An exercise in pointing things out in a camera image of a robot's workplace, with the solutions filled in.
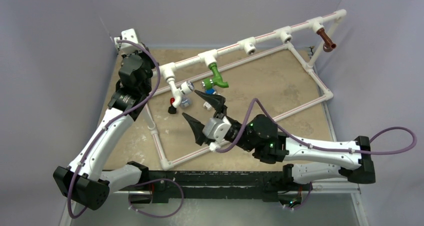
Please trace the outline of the white water faucet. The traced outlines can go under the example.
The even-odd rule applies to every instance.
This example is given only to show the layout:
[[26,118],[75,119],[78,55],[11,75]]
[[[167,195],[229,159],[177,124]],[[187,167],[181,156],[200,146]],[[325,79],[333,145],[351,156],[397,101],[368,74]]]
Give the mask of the white water faucet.
[[174,101],[171,104],[174,108],[177,108],[181,104],[183,96],[195,91],[194,84],[189,80],[184,81],[180,86],[176,86],[174,77],[167,78],[166,82],[169,85],[174,98]]

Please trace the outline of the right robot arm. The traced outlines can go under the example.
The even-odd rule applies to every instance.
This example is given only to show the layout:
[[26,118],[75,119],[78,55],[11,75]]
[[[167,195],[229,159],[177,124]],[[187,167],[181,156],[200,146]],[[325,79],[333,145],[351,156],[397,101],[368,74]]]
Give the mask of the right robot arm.
[[268,115],[266,111],[249,120],[254,103],[250,103],[243,122],[227,115],[225,97],[195,93],[215,110],[206,124],[182,113],[189,124],[197,145],[207,145],[212,152],[227,153],[239,147],[265,164],[287,161],[309,161],[317,163],[318,170],[293,166],[281,175],[280,182],[288,190],[310,181],[330,178],[345,178],[356,184],[374,184],[376,173],[371,157],[371,141],[367,136],[357,136],[351,141],[325,141],[308,139],[288,133]]

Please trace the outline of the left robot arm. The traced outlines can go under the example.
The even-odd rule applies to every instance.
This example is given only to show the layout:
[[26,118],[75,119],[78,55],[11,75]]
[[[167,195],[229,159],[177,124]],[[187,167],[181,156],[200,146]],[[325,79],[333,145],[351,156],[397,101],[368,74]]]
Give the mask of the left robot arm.
[[67,203],[76,202],[83,209],[97,210],[110,193],[127,186],[138,191],[146,189],[147,167],[129,162],[119,169],[104,171],[113,149],[137,120],[151,93],[153,69],[157,63],[149,52],[125,53],[118,71],[115,92],[107,104],[103,119],[78,156],[68,166],[58,166],[53,179]]

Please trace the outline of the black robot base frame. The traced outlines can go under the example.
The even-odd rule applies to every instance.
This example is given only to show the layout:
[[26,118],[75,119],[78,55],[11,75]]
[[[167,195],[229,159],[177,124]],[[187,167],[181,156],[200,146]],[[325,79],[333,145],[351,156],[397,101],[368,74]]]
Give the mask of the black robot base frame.
[[293,164],[281,171],[143,170],[139,182],[125,187],[146,191],[153,203],[170,199],[261,200],[284,206],[300,205],[312,183],[296,183]]

